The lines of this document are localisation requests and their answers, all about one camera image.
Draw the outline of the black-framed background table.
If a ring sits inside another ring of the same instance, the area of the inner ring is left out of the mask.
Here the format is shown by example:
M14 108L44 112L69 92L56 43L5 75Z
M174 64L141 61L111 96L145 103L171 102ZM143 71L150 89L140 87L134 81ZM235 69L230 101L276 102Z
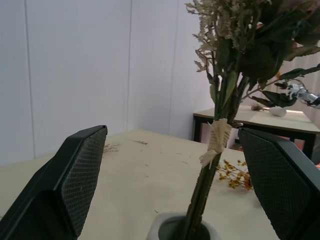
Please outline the black-framed background table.
M252 111L250 106L241 105L231 124L233 128L250 128L290 140L303 140L303 153L312 158L316 136L320 129L302 111L287 110L284 117L274 116L269 111Z

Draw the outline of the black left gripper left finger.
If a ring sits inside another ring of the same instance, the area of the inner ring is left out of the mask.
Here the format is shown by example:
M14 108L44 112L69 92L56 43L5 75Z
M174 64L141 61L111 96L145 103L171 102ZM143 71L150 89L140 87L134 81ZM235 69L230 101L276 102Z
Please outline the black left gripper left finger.
M65 139L0 220L0 240L77 240L98 183L106 125Z

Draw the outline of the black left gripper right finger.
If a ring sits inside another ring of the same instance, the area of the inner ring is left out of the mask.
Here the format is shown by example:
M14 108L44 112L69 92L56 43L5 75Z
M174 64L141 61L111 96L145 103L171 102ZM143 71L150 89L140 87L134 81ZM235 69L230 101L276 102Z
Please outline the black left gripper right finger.
M240 128L260 205L280 240L320 240L320 169L290 140Z

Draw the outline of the white vase lying sideways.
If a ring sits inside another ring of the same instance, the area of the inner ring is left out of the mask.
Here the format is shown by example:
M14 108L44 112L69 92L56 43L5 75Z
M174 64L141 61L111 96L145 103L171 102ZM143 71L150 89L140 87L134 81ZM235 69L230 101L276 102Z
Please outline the white vase lying sideways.
M276 117L284 117L287 114L287 110L282 107L271 107L268 109L268 111Z

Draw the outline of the bouquet with yellow flowers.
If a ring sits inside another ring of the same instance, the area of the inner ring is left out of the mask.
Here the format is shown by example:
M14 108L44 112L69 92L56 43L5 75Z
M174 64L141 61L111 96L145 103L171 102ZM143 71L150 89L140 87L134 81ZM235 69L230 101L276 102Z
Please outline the bouquet with yellow flowers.
M232 165L229 161L223 160L222 163L217 165L216 172L218 173L218 180L226 181L229 188L242 188L247 191L254 189L245 160L237 160L236 165Z

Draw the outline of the dried bouquet with white flowers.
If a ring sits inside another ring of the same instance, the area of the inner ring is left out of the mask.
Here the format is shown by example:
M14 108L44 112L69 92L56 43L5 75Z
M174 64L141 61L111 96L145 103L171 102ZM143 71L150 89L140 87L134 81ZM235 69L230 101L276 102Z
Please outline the dried bouquet with white flowers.
M199 72L214 103L206 153L179 240L196 240L209 191L246 88L265 87L284 61L320 52L320 0L191 0Z

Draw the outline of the white ceramic vase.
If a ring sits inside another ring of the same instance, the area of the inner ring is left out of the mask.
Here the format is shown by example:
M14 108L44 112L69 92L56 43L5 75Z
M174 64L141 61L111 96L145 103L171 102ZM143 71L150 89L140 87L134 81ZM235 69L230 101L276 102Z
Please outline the white ceramic vase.
M186 212L160 213L153 221L145 240L181 240ZM222 240L217 230L202 220L195 240Z

